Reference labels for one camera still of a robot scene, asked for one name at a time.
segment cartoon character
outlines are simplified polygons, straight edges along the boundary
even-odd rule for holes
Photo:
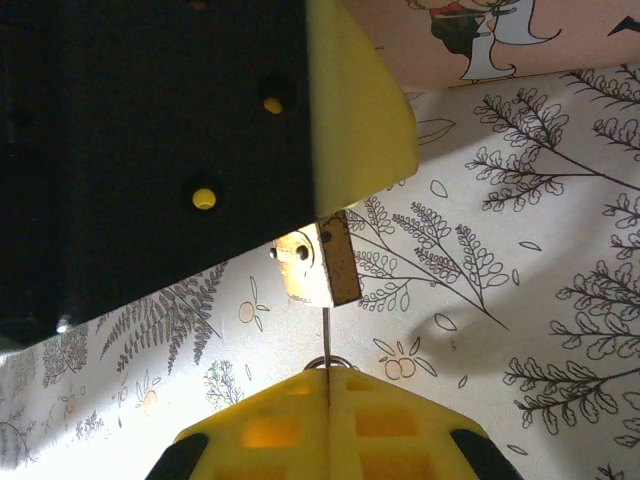
[[[463,80],[504,78],[515,74],[516,67],[499,69],[491,60],[497,43],[536,45],[548,42],[531,34],[535,0],[458,0],[442,8],[426,8],[416,0],[406,0],[414,10],[428,10],[431,33],[453,54],[469,59]]]

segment yellow plastic piece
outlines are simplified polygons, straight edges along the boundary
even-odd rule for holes
[[[278,100],[277,98],[265,98],[262,104],[264,105],[265,110],[273,113],[274,115],[279,115],[284,110],[284,108],[282,107],[282,103],[280,103],[280,100]]]
[[[200,210],[210,210],[216,205],[216,194],[208,188],[196,190],[191,197],[193,205]]]
[[[413,112],[340,0],[307,0],[315,205],[330,215],[413,175]]]
[[[486,437],[475,422],[355,370],[329,379],[303,372],[183,431],[209,437],[191,480],[478,480],[449,434]]]

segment metal hook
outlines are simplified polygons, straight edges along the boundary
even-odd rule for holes
[[[330,365],[337,365],[337,366],[341,366],[341,367],[353,368],[353,364],[349,360],[347,360],[346,358],[343,358],[343,357],[339,357],[338,355],[331,355],[329,364]],[[307,363],[307,365],[304,367],[304,370],[310,370],[312,368],[318,368],[318,367],[321,367],[323,365],[324,365],[324,356],[318,357],[318,358],[314,358],[309,363]]]

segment botanical wallpaper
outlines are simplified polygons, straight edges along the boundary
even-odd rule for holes
[[[640,479],[640,69],[412,93],[418,174],[348,212],[332,349],[480,423],[525,479]],[[1,360],[12,478],[144,478],[320,355],[270,245]]]

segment black panel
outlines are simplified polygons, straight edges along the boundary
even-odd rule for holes
[[[304,1],[41,3],[0,6],[43,39],[9,59],[41,68],[11,86],[39,100],[0,112],[26,132],[0,130],[15,186],[2,286],[24,297],[0,318],[53,334],[62,314],[90,320],[314,220]],[[261,95],[278,89],[273,115]],[[219,194],[208,212],[185,201],[202,179]]]
[[[454,430],[451,437],[473,468],[478,480],[523,480],[488,438],[470,430]]]
[[[189,480],[209,443],[204,433],[194,433],[167,448],[146,480]]]

